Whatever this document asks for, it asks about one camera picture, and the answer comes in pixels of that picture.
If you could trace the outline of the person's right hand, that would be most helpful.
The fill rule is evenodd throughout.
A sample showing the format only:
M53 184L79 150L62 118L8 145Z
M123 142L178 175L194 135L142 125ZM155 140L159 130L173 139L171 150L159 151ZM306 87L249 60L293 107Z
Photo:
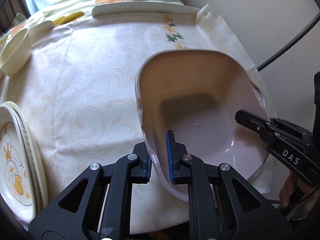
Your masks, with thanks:
M305 194L310 194L315 189L315 187L309 187L293 172L290 171L283 187L279 192L279 199L283 207L287 207L289 205L290 197L296 189L299 189Z

